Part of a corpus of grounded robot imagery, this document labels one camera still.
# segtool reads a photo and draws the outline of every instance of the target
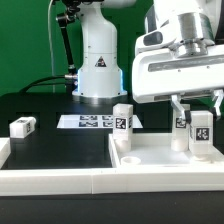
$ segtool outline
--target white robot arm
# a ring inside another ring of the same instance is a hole
[[[172,100],[177,105],[181,98],[215,95],[218,108],[224,45],[216,45],[214,37],[223,12],[221,0],[154,0],[154,24],[146,20],[149,33],[136,42],[132,90],[137,102]]]
[[[123,90],[122,71],[117,65],[117,30],[103,17],[101,8],[127,7],[135,1],[63,0],[66,6],[67,2],[77,5],[74,14],[83,31],[84,59],[78,70],[78,88],[72,93],[75,100],[106,103],[120,101],[127,95]]]

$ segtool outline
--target block with black marking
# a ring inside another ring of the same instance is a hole
[[[21,117],[9,125],[11,138],[25,138],[35,130],[34,117]]]
[[[189,131],[189,149],[194,155],[210,154],[213,146],[213,114],[192,111]]]
[[[131,150],[133,132],[133,105],[117,104],[113,107],[113,139],[120,152]]]

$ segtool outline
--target black tabletop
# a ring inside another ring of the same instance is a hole
[[[136,104],[142,132],[171,132],[170,102]],[[65,94],[7,94],[0,98],[0,136],[9,124],[34,116],[36,130],[25,139],[11,139],[12,153],[4,170],[109,168],[108,134],[112,129],[57,129],[61,115],[108,115],[114,105],[77,103]],[[192,109],[204,110],[200,101]],[[223,120],[214,123],[214,144],[223,151]],[[99,195],[1,197],[1,223],[222,223],[224,192],[157,192]]]

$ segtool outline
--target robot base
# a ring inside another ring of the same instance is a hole
[[[85,97],[78,93],[72,93],[73,100],[88,104],[114,104],[127,101],[127,91],[123,91],[120,95],[111,98]]]

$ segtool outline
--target small white cube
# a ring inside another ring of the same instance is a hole
[[[120,152],[131,150],[133,132],[133,105],[117,104],[113,107],[113,139]]]
[[[190,110],[189,104],[182,104],[185,110]],[[189,125],[183,124],[180,119],[181,113],[173,110],[173,127],[171,149],[174,151],[188,151],[189,150]]]
[[[34,117],[21,117],[9,125],[11,138],[25,138],[35,130]]]
[[[213,146],[213,115],[209,111],[192,111],[189,149],[193,155],[208,155]]]

